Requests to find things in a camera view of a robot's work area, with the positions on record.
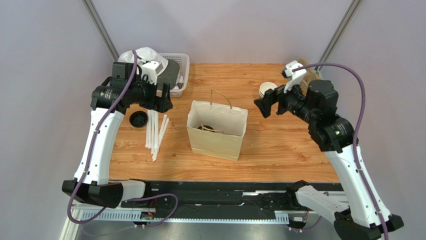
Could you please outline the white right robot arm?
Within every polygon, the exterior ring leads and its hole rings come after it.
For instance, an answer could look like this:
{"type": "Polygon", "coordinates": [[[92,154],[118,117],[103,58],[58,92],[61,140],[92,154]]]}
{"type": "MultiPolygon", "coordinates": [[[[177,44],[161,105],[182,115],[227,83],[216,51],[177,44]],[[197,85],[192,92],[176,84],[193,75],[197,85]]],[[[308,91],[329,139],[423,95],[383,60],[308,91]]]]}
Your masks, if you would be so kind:
{"type": "Polygon", "coordinates": [[[308,133],[332,164],[347,203],[325,195],[300,180],[286,191],[294,207],[306,207],[333,224],[343,240],[379,240],[385,233],[404,226],[399,215],[392,214],[380,200],[363,163],[354,128],[337,114],[339,94],[328,80],[314,80],[306,94],[299,86],[285,91],[284,86],[268,89],[254,101],[263,117],[291,113],[308,124],[308,133]]]}

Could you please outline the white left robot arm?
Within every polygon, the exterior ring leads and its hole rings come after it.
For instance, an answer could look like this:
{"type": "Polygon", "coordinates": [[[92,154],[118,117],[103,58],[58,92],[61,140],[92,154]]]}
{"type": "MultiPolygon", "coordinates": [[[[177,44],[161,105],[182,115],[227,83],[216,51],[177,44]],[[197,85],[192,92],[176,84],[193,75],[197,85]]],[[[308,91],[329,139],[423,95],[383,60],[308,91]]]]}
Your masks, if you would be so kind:
{"type": "Polygon", "coordinates": [[[92,92],[90,132],[73,179],[62,184],[65,194],[80,203],[112,209],[144,196],[146,183],[142,180],[111,180],[110,162],[117,132],[132,104],[159,113],[173,108],[169,83],[164,82],[161,96],[157,95],[162,70],[158,61],[141,66],[113,63],[111,76],[92,92]]]}

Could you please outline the white straws bundle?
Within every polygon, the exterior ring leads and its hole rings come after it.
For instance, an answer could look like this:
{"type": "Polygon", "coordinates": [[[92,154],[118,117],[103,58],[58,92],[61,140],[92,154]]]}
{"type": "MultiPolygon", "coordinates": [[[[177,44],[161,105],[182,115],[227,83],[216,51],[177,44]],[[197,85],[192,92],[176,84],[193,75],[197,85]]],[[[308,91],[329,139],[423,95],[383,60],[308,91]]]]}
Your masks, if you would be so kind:
{"type": "Polygon", "coordinates": [[[170,119],[167,114],[164,114],[160,123],[160,115],[155,110],[148,110],[147,116],[145,147],[150,150],[151,160],[155,162],[158,158],[170,119]]]}

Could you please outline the black plastic cup lid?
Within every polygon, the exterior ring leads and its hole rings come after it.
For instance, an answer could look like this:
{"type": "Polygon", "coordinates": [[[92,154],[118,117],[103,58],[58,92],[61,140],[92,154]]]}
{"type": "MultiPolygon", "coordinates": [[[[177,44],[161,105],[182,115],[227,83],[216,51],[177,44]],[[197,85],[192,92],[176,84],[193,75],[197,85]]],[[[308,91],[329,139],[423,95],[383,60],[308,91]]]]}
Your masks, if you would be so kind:
{"type": "Polygon", "coordinates": [[[204,124],[202,124],[201,126],[199,126],[197,129],[198,130],[202,130],[202,131],[209,131],[209,132],[214,132],[215,131],[215,129],[213,129],[211,126],[204,125],[204,124]]]}

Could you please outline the kraft paper bag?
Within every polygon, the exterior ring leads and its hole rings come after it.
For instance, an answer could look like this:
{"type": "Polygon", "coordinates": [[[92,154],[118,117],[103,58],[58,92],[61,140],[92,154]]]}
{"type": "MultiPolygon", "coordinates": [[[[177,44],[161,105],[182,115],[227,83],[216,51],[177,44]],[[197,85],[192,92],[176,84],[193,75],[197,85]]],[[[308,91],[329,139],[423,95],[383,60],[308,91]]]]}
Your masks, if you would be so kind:
{"type": "Polygon", "coordinates": [[[193,153],[236,162],[239,159],[243,139],[247,130],[248,110],[227,104],[213,102],[210,91],[209,101],[194,100],[187,116],[186,128],[193,153]],[[215,131],[200,130],[208,125],[215,131]]]}

